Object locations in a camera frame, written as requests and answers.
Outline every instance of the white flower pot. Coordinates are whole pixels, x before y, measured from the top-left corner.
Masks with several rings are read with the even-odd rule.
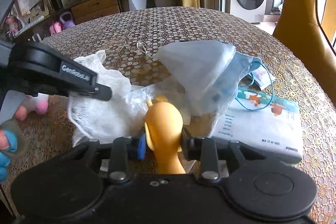
[[[146,9],[147,0],[128,0],[128,2],[130,11]]]

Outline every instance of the wooden cabinet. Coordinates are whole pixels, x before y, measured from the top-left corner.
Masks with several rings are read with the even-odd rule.
[[[76,24],[120,13],[118,0],[88,0],[71,8]]]

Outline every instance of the floral patterned tablecloth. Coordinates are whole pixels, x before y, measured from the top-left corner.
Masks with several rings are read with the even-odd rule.
[[[117,69],[133,85],[150,85],[169,76],[158,62],[136,47],[143,42],[150,53],[174,41],[216,39],[232,43],[239,52],[260,57],[277,77],[274,94],[300,105],[303,160],[298,168],[313,177],[318,186],[311,217],[317,223],[334,223],[336,212],[335,107],[303,63],[277,39],[232,15],[202,8],[165,7],[138,10],[82,23],[46,38],[43,43],[72,58],[106,50],[103,65]],[[74,126],[64,103],[50,98],[47,115],[31,113],[21,128],[30,140],[27,155],[9,166],[4,189],[23,170],[50,159],[71,147]],[[153,169],[150,161],[142,169]]]

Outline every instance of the purple kettlebell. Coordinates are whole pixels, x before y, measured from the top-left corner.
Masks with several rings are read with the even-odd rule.
[[[70,20],[65,21],[65,20],[63,19],[63,16],[65,16],[65,15],[70,15]],[[63,24],[63,30],[65,30],[65,29],[69,29],[69,28],[71,28],[71,27],[73,27],[73,26],[76,26],[76,24],[74,23],[74,19],[73,19],[73,17],[72,17],[71,12],[65,12],[65,13],[61,14],[61,15],[59,16],[59,20],[60,20],[60,22]]]

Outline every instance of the blue elastic cord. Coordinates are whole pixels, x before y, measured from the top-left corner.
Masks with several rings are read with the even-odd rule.
[[[248,85],[239,85],[239,87],[241,87],[241,88],[247,88],[248,86],[253,85],[253,83],[254,83],[254,74],[250,72],[249,75],[252,77],[252,82],[249,83]]]
[[[239,99],[238,99],[237,97],[235,98],[235,99],[237,100],[237,102],[240,103],[240,105],[241,105],[242,107],[244,107],[246,110],[251,110],[251,111],[262,110],[262,109],[268,107],[268,106],[271,104],[271,102],[273,101],[273,97],[274,97],[274,94],[273,94],[273,91],[274,91],[274,90],[273,90],[273,82],[272,82],[272,78],[271,78],[271,75],[269,74],[268,69],[265,67],[265,65],[264,65],[263,63],[260,63],[259,61],[253,61],[252,64],[253,64],[253,63],[258,63],[258,64],[260,64],[260,65],[267,71],[268,76],[269,76],[269,79],[270,79],[270,81],[271,81],[271,86],[272,86],[272,96],[271,96],[270,101],[269,101],[265,106],[263,106],[263,107],[261,107],[261,108],[256,108],[256,109],[250,109],[250,108],[247,108],[246,106],[244,106],[244,105],[239,101]]]

